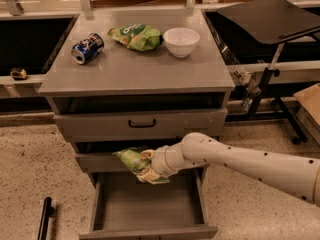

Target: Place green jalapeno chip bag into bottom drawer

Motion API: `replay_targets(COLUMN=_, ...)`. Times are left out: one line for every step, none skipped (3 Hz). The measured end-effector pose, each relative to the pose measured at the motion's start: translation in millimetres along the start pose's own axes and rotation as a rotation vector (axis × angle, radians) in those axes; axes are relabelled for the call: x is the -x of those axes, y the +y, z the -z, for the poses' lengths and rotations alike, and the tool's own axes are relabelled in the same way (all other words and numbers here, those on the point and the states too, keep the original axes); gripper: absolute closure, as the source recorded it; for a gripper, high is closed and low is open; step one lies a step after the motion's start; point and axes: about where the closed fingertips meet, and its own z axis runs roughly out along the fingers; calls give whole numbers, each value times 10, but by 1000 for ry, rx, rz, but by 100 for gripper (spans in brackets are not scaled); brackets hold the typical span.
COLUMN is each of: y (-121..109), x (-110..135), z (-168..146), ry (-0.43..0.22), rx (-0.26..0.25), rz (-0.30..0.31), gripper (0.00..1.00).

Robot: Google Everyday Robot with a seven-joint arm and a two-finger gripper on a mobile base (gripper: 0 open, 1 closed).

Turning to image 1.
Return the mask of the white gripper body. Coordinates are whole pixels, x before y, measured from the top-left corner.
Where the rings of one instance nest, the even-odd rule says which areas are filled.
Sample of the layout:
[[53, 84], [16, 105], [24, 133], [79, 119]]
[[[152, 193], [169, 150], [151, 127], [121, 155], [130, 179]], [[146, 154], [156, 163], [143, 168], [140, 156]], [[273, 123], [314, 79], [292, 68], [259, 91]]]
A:
[[152, 169], [163, 177], [170, 177], [185, 168], [181, 145], [163, 146], [154, 151]]

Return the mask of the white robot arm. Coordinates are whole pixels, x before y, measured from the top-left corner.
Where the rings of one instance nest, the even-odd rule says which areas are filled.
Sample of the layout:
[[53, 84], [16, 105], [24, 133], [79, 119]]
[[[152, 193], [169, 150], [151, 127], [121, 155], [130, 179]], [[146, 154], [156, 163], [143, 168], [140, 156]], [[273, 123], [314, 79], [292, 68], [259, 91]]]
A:
[[319, 159], [233, 147], [202, 133], [189, 133], [177, 144], [145, 150], [142, 157], [151, 162], [139, 175], [143, 182], [217, 164], [320, 206]]

